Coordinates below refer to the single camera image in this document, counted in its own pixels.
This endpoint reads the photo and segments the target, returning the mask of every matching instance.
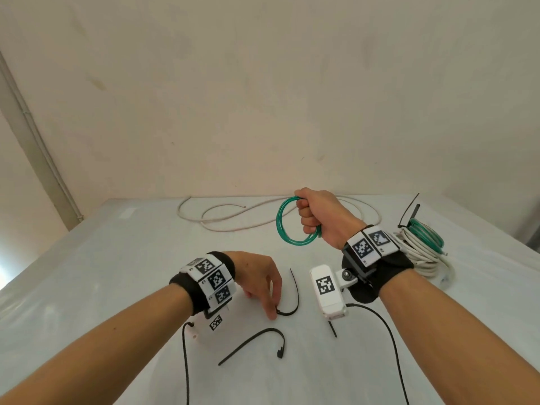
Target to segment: wrist-mounted device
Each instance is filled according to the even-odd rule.
[[[234,262],[225,253],[211,251],[180,269],[169,284],[177,284],[190,295],[195,315],[207,319],[226,306],[236,292]]]
[[[394,240],[372,224],[347,240],[341,251],[342,269],[350,270],[359,279],[348,289],[362,303],[374,301],[382,286],[396,274],[414,268]]]

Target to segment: black and white square pattern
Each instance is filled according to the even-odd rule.
[[[319,289],[319,294],[326,294],[335,290],[334,284],[332,283],[332,279],[330,278],[330,276],[323,277],[322,279],[318,279],[316,281],[317,287]]]
[[[220,291],[215,293],[215,299],[218,301],[218,304],[221,304],[226,299],[231,296],[231,291],[228,286],[223,287]]]
[[[212,331],[214,331],[222,322],[223,318],[221,318],[221,315],[218,315],[216,318],[214,318],[214,321],[210,323],[210,328],[212,329]]]
[[[373,247],[371,247],[371,245],[365,238],[361,239],[358,243],[356,243],[353,246],[353,249],[360,258],[366,257],[369,253],[373,251]]]
[[[211,272],[216,266],[207,258],[200,261],[195,265],[195,268],[199,270],[201,274],[206,274],[207,272]]]
[[[208,276],[208,281],[210,282],[210,285],[212,286],[212,288],[214,290],[217,290],[223,284],[225,284],[225,277],[223,277],[221,270],[216,270],[214,273]]]
[[[382,246],[390,242],[388,235],[382,230],[376,231],[374,233],[369,233],[368,236],[372,240],[373,244],[376,246]]]
[[[199,263],[199,261],[201,261],[203,258],[202,257],[198,257],[196,258],[195,260],[192,260],[190,261],[188,264],[186,264],[187,266],[192,266],[194,265],[195,263]]]

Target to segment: hand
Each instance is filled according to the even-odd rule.
[[[322,238],[332,247],[341,250],[345,242],[367,226],[354,217],[333,193],[327,190],[311,190],[307,187],[294,194],[303,197],[296,201],[304,233],[314,233],[322,225]]]
[[[236,278],[234,281],[244,289],[246,296],[257,297],[261,300],[266,316],[275,320],[278,317],[275,308],[281,300],[281,275],[274,260],[261,254],[246,253],[245,251],[226,251],[234,262]]]

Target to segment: black wristband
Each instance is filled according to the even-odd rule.
[[[359,280],[358,283],[349,287],[351,296],[364,304],[373,302],[379,296],[382,286],[395,275],[414,268],[414,264],[402,251],[398,251],[382,257],[373,266],[369,266],[369,268],[372,267],[375,268],[375,271],[369,275],[367,283]],[[353,273],[356,271],[345,256],[341,260],[341,268],[351,270]]]
[[[192,279],[189,274],[178,273],[172,277],[169,284],[181,286],[190,295],[191,302],[193,303],[193,313],[191,315],[198,314],[210,308],[204,292],[199,287],[197,281]]]
[[[234,261],[232,258],[221,251],[210,251],[208,254],[212,254],[212,256],[221,260],[225,267],[227,267],[227,270],[229,270],[229,273],[231,273],[233,280],[236,278],[236,268],[234,267]]]

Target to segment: white cable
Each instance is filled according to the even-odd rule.
[[[363,203],[363,204],[366,204],[367,206],[369,206],[370,208],[372,208],[375,213],[377,213],[377,223],[375,224],[379,224],[381,223],[382,221],[382,215],[381,213],[375,208],[373,207],[371,204],[368,204],[362,200],[359,200],[359,199],[355,199],[354,197],[349,197],[349,196],[337,196],[337,198],[342,201],[342,202],[345,202],[345,203],[348,203],[348,204],[351,204],[352,206],[354,206],[359,212],[360,212],[360,218],[363,220],[364,218],[364,214],[361,210],[361,208],[359,206],[357,206],[356,204],[354,203],[351,203],[350,201],[346,200],[346,199],[349,199],[349,200],[354,200],[354,201],[357,201],[359,203]],[[182,214],[182,211],[181,211],[181,208],[182,208],[182,205],[185,204],[185,202],[187,202],[189,199],[191,199],[191,196],[189,197],[186,197],[179,205],[178,205],[178,208],[177,208],[177,215],[179,218],[181,219],[184,219],[184,220],[187,220],[187,221],[191,221],[191,222],[194,222],[194,223],[199,223],[201,224],[201,226],[203,226],[206,230],[210,230],[210,231],[217,231],[219,233],[226,233],[226,232],[229,232],[229,231],[240,231],[240,230],[247,230],[247,229],[252,229],[254,227],[259,227],[259,226],[263,226],[265,224],[269,224],[269,223],[272,223],[275,221],[275,218],[273,219],[270,219],[270,220],[267,220],[267,221],[264,221],[264,222],[261,222],[261,223],[256,223],[256,224],[252,224],[250,226],[242,226],[242,227],[236,227],[236,228],[233,228],[233,229],[214,229],[214,228],[211,228],[209,226],[207,226],[206,224],[208,223],[215,223],[215,222],[220,222],[220,221],[225,221],[225,220],[228,220],[228,219],[231,219],[233,217],[236,217],[236,216],[239,216],[240,214],[242,213],[246,213],[247,211],[250,211],[251,209],[254,209],[255,207],[259,207],[259,206],[262,206],[263,204],[267,204],[267,203],[271,203],[271,202],[277,202],[278,200],[285,200],[285,199],[288,199],[288,197],[277,197],[276,199],[269,199],[269,200],[265,200],[263,202],[260,202],[260,203],[257,203],[257,204],[254,204],[253,206],[249,206],[249,207],[246,207],[246,206],[242,206],[241,204],[231,204],[231,203],[226,203],[226,204],[216,204],[215,206],[212,206],[212,207],[209,207],[208,209],[206,209],[201,217],[199,219],[194,219],[192,217],[187,217],[187,216],[184,216]],[[204,216],[206,213],[208,213],[210,210],[212,209],[215,209],[217,207],[220,207],[220,206],[237,206],[237,207],[240,207],[242,208],[241,211],[238,211],[236,213],[232,213],[232,214],[229,214],[229,215],[226,215],[226,216],[223,216],[223,217],[216,217],[216,218],[213,218],[213,219],[205,219]],[[290,210],[286,211],[285,213],[283,213],[283,216],[287,216],[287,214],[289,214],[290,212],[292,212],[294,209],[296,209],[296,206],[292,207]]]
[[[439,274],[437,265],[442,262],[448,267],[448,273],[442,277],[439,288],[448,288],[455,278],[455,268],[449,259],[422,243],[407,227],[402,227],[392,236],[401,245],[407,257],[413,262],[416,272],[427,279],[434,279]]]

